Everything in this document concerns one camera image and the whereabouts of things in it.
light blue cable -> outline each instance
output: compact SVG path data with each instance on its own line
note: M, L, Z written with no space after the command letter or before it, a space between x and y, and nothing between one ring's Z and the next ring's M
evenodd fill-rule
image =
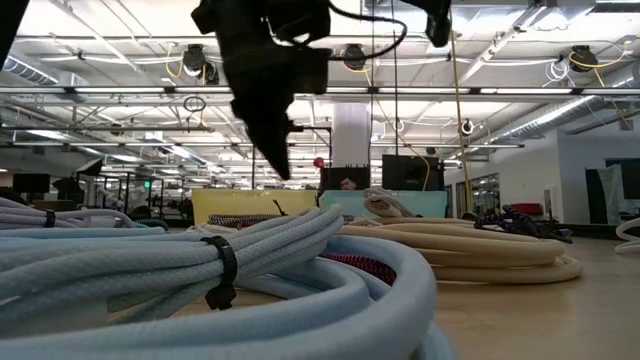
M244 264L237 285L291 300L5 340L0 341L0 353L5 358L51 360L394 360L406 359L415 351L420 359L455 359L451 344L433 324L436 283L424 258L394 242L331 236L341 222L339 209L324 214L315 210L225 235ZM87 298L108 298L113 311L143 304L141 311L122 320L125 322L158 319L219 283L221 262L215 248L199 242L202 234L122 237L125 233L98 231L86 235L90 238L83 243L73 236L16 239L15 233L0 232L0 292L18 296L0 300L8 301L0 305L0 329ZM21 240L25 242L22 247L17 244ZM359 269L314 258L325 248L382 261L396 271L397 279L389 287ZM65 258L73 260L72 265L64 267ZM55 274L47 272L54 268ZM84 274L93 275L86 279ZM42 291L32 293L34 288Z

beige rope coil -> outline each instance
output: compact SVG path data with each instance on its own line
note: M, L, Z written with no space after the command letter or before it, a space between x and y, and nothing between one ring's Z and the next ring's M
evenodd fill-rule
M385 199L390 196L379 190L364 194L365 207L376 215L408 214L406 208L397 207L397 199ZM464 220L381 217L356 221L340 233L410 246L429 261L438 280L544 284L571 280L582 273L582 266L564 255L564 244L559 241L478 230Z

concrete floor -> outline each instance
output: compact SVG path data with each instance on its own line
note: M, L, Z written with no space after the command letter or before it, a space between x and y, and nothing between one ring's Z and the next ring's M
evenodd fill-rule
M436 322L461 360L640 359L640 254L576 239L582 278L551 285L440 283ZM278 301L241 291L234 308ZM176 316L208 312L204 299Z

white pillar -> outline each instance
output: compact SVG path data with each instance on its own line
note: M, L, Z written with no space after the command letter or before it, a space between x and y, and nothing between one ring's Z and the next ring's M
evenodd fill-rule
M333 106L332 167L369 166L371 117L366 103Z

cable tie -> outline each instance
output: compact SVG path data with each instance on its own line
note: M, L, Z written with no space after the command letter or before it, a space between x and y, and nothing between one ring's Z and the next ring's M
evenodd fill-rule
M56 225L56 213L53 210L45 210L47 220L44 222L45 228L52 228Z
M227 310L231 308L231 302L236 298L236 289L233 287L233 282L238 275L236 254L229 242L222 236L202 238L200 241L204 241L218 249L223 265L220 285L209 290L207 295L205 295L205 300L207 300L207 304L211 310Z

